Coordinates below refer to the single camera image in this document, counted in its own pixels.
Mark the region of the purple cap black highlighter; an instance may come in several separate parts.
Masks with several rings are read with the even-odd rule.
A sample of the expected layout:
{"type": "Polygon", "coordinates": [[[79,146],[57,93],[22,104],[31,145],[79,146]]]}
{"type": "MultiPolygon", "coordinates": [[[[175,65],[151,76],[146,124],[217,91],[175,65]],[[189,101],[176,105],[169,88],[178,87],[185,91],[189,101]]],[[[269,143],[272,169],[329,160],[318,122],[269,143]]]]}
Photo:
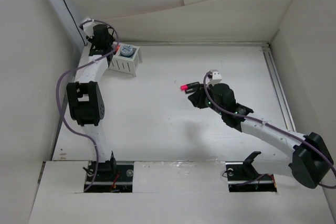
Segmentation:
{"type": "Polygon", "coordinates": [[[195,91],[196,91],[195,89],[190,88],[190,89],[185,90],[185,93],[190,94],[190,93],[193,93],[195,91]]]}

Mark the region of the pink cap black highlighter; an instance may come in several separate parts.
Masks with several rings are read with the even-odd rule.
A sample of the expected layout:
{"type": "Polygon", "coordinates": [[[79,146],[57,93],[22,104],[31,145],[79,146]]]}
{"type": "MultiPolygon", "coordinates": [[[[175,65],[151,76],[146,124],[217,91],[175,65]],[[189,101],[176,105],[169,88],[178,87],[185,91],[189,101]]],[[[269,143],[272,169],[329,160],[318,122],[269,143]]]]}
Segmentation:
{"type": "Polygon", "coordinates": [[[188,83],[188,84],[180,86],[180,89],[182,91],[185,91],[185,90],[192,89],[198,86],[199,86],[199,82],[192,82],[192,83],[188,83]]]}

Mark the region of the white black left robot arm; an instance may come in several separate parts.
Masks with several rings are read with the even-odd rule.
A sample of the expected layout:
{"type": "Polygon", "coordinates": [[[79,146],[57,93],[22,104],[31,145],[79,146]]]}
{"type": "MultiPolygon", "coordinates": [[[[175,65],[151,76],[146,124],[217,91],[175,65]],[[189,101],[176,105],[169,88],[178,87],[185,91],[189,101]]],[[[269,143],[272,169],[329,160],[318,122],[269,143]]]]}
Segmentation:
{"type": "Polygon", "coordinates": [[[112,180],[117,175],[117,167],[107,162],[111,158],[111,149],[101,124],[105,106],[99,82],[110,66],[114,37],[109,33],[111,27],[104,23],[90,20],[80,27],[91,43],[88,54],[90,65],[83,68],[83,73],[75,82],[67,84],[69,112],[71,118],[80,125],[81,134],[90,137],[94,158],[102,163],[99,167],[100,176],[112,180]]]}

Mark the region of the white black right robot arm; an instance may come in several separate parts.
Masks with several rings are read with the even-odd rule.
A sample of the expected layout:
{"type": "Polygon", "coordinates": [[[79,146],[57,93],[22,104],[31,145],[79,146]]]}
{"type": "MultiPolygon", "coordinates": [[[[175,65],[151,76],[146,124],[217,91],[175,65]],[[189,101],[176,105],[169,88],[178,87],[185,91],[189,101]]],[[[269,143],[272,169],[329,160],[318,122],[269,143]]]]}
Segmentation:
{"type": "Polygon", "coordinates": [[[281,165],[279,175],[292,176],[303,186],[314,189],[323,186],[321,181],[330,170],[335,171],[334,161],[320,135],[286,131],[268,123],[257,117],[252,109],[237,103],[233,90],[224,83],[203,84],[188,96],[188,100],[196,108],[212,109],[227,126],[286,154],[289,161],[281,165]]]}

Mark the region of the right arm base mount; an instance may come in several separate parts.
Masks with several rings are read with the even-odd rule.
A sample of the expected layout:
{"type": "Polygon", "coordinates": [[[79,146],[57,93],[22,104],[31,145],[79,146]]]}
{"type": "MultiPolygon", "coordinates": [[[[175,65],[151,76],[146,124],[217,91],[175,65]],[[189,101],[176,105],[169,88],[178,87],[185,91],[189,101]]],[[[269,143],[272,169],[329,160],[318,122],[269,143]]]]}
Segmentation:
{"type": "Polygon", "coordinates": [[[222,177],[227,179],[230,193],[277,192],[273,174],[260,174],[253,167],[255,158],[260,154],[260,151],[254,151],[243,161],[225,162],[222,177]]]}

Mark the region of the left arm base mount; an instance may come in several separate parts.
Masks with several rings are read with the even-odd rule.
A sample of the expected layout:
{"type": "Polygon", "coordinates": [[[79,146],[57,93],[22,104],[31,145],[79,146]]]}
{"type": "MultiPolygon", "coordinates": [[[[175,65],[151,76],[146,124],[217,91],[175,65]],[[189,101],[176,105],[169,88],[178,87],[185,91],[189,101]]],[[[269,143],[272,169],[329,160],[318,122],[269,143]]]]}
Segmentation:
{"type": "Polygon", "coordinates": [[[86,172],[84,193],[131,193],[133,189],[134,162],[116,161],[111,154],[109,161],[98,164],[96,177],[96,162],[89,162],[83,167],[86,172]]]}

